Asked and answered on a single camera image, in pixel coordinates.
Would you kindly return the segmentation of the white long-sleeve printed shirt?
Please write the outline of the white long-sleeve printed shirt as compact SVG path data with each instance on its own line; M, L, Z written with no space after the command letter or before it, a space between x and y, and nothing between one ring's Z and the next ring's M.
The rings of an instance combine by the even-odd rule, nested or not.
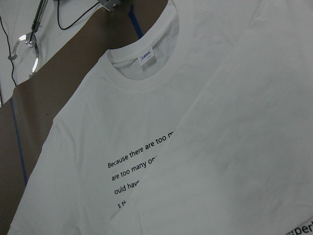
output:
M170 0L53 120L11 235L310 235L313 3Z

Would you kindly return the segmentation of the reacher grabber stick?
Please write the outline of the reacher grabber stick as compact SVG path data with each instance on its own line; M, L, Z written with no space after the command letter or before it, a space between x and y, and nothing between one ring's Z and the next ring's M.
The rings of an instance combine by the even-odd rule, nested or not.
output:
M39 48L38 48L38 44L37 44L36 33L40 27L41 20L42 20L43 14L45 12L47 3L48 3L48 0L41 0L40 1L38 9L37 9L35 17L34 17L34 20L33 20L33 23L32 23L32 26L31 26L31 31L18 38L17 42L15 43L15 45L13 47L13 52L11 54L9 54L9 56L8 56L8 59L10 61L15 60L17 58L17 54L16 54L17 48L18 48L19 44L23 41L25 41L25 44L27 46L35 49L36 58L35 58L34 65L33 65L32 70L31 70L32 73L29 76L30 78L33 75L35 75L37 66L39 64L40 53L39 53Z

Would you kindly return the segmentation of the aluminium frame post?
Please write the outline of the aluminium frame post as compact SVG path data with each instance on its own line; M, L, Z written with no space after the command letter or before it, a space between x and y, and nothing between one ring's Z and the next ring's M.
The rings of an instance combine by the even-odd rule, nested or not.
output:
M98 0L98 2L109 12L113 12L121 5L122 0Z

